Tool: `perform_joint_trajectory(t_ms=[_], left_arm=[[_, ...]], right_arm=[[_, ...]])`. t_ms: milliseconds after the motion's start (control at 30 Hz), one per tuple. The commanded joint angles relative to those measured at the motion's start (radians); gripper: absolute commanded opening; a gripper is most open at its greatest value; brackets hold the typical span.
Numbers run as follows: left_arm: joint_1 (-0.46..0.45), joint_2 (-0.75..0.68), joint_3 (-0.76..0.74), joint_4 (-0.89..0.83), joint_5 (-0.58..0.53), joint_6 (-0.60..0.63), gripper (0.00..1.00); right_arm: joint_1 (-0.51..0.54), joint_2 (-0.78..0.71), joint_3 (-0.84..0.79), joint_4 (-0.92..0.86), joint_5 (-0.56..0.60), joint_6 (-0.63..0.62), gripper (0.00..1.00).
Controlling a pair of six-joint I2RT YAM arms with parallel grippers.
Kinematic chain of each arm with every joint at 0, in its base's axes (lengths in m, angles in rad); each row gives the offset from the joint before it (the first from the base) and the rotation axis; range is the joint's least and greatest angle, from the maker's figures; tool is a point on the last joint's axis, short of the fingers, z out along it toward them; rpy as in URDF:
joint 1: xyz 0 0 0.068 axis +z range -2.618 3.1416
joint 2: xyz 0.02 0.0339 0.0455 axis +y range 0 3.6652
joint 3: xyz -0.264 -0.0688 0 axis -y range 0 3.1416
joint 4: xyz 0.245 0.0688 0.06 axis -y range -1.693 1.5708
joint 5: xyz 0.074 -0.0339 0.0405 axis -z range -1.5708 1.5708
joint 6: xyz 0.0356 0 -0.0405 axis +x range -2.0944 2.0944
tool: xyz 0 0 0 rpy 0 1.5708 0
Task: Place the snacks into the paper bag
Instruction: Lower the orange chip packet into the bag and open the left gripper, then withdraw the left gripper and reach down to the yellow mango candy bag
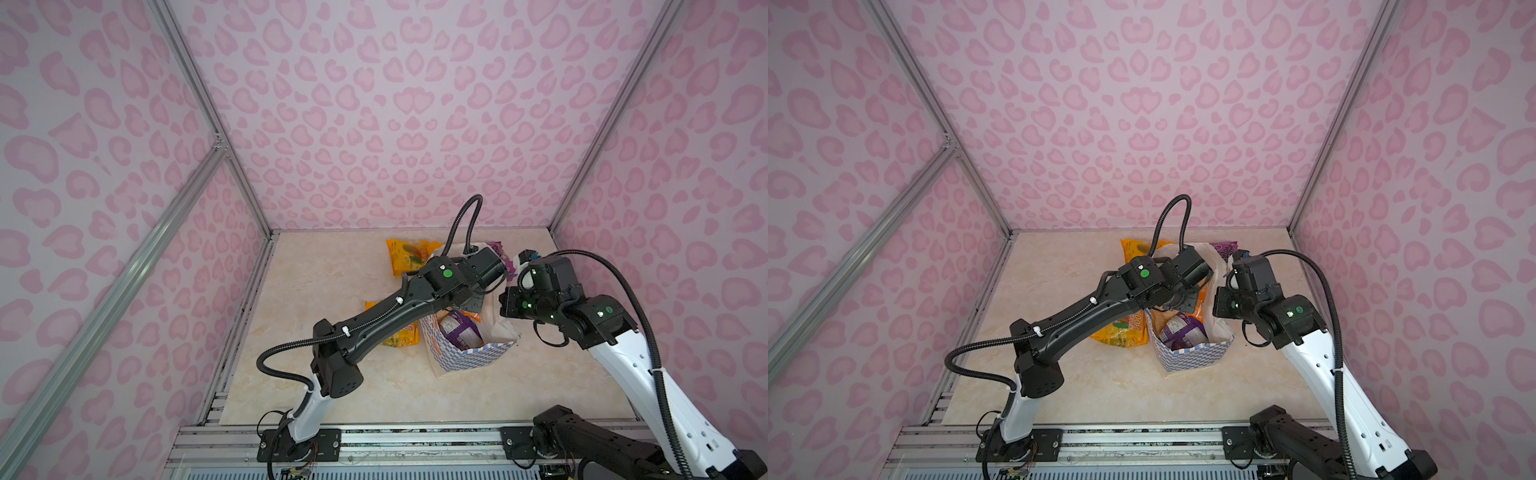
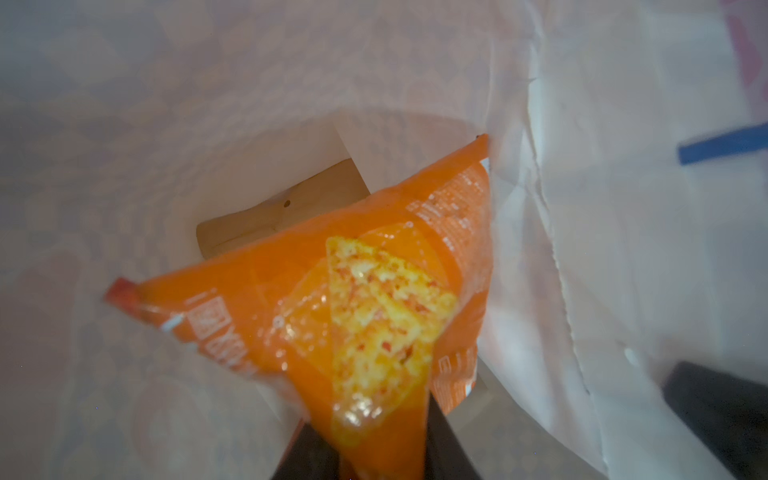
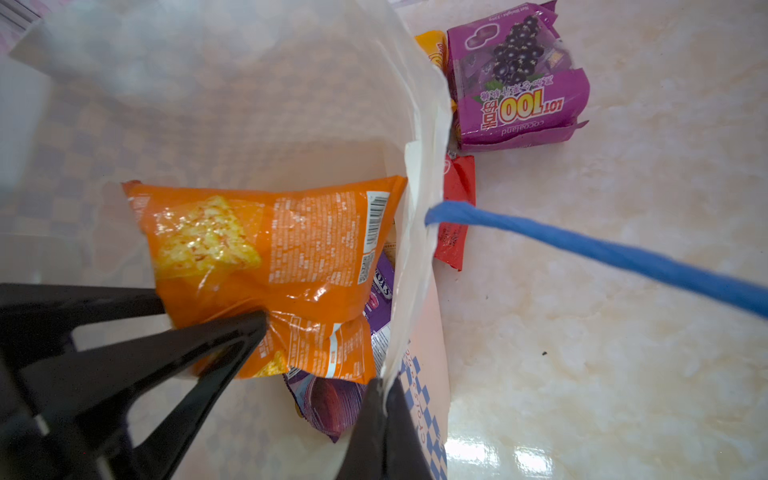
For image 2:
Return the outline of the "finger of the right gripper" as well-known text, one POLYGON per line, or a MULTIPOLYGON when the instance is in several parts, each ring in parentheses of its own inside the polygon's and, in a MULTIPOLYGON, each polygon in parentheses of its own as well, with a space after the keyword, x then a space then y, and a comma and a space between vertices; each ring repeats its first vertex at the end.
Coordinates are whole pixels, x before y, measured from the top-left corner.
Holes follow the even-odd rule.
POLYGON ((736 479, 767 477, 767 386, 687 361, 662 386, 666 404, 736 479))

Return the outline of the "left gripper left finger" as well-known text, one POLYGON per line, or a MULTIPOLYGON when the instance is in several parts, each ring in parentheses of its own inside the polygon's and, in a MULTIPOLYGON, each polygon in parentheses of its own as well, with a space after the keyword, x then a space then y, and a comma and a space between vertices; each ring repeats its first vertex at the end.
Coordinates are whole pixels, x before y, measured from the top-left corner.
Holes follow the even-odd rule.
POLYGON ((338 480, 339 460, 338 452, 300 421, 271 480, 338 480))

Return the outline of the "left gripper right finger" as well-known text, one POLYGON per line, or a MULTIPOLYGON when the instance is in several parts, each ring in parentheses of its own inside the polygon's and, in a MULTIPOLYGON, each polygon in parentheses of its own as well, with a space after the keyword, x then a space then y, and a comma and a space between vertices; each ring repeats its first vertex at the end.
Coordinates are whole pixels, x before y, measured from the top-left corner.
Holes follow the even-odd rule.
POLYGON ((428 409, 424 478, 481 480, 433 396, 428 409))

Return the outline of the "orange corn chip packet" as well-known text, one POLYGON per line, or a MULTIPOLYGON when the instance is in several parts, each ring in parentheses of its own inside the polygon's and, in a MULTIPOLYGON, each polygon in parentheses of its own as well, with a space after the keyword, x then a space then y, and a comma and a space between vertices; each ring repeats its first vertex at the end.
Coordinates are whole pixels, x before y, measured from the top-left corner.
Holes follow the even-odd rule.
POLYGON ((475 382, 493 270, 487 136, 398 185, 105 298, 286 388, 361 479, 421 479, 432 405, 475 382))

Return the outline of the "tan kraft paper snack pouch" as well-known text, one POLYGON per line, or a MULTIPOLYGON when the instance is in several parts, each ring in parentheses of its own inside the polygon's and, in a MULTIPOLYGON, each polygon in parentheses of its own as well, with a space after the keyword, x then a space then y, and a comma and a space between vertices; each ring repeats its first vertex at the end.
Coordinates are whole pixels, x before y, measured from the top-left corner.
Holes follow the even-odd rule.
POLYGON ((208 260, 369 195, 353 160, 345 159, 258 205, 198 224, 198 246, 208 260))

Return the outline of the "white paper bag blue handles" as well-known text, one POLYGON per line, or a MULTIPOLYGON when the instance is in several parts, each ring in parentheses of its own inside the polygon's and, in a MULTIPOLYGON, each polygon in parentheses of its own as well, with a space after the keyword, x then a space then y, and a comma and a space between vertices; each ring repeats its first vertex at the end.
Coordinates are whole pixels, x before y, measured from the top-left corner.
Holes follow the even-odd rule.
POLYGON ((689 360, 767 378, 763 1, 5 1, 1 475, 266 479, 296 425, 102 302, 198 224, 352 159, 371 191, 485 133, 488 479, 724 479, 662 400, 689 360))

